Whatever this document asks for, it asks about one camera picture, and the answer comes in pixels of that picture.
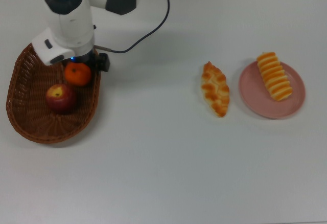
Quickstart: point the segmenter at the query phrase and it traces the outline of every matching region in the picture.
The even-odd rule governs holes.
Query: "striped pastry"
[[[203,67],[201,90],[206,102],[218,117],[224,117],[229,104],[229,87],[220,69],[209,61]]]
[[[274,52],[263,53],[256,60],[270,96],[276,101],[288,98],[293,89],[276,54]]]

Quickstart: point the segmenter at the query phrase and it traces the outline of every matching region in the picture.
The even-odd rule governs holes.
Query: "table surface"
[[[49,146],[16,133],[5,110],[15,60],[46,27],[42,0],[0,0],[1,223],[327,221],[326,2],[171,0],[157,33],[109,54],[88,127]],[[96,44],[129,47],[166,6],[93,8]],[[267,51],[306,85],[301,111],[285,120],[254,114],[238,92],[241,71]],[[231,90],[223,119],[201,96],[208,61]]]

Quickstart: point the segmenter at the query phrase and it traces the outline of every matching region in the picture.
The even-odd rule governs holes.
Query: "red apple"
[[[46,92],[45,100],[52,111],[57,114],[66,114],[76,105],[76,93],[67,84],[55,84]]]

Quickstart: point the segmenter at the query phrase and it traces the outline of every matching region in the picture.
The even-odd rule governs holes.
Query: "brown wicker basket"
[[[67,140],[83,130],[96,111],[101,80],[101,73],[96,71],[86,87],[74,87],[78,104],[73,112],[57,115],[49,110],[45,93],[56,83],[66,83],[64,66],[45,66],[31,44],[16,61],[6,109],[14,129],[30,141],[50,144]]]

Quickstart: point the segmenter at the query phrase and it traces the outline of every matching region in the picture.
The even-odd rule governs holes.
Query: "plate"
[[[270,97],[256,61],[248,65],[240,76],[239,91],[244,103],[255,113],[266,118],[289,117],[299,111],[305,101],[306,89],[300,75],[289,65],[283,62],[281,65],[293,88],[293,93],[282,101],[275,101]]]

